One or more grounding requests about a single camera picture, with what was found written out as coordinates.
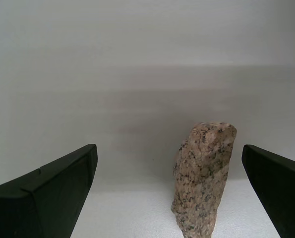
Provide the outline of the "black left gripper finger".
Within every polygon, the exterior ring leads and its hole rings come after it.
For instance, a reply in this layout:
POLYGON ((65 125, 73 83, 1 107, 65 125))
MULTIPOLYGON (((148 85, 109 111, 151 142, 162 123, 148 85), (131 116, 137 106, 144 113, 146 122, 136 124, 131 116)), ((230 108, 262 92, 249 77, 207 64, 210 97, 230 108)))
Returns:
POLYGON ((88 144, 0 185, 0 238, 69 238, 91 189, 97 146, 88 144))
POLYGON ((282 238, 295 238, 295 161, 245 145, 242 164, 248 179, 282 238))

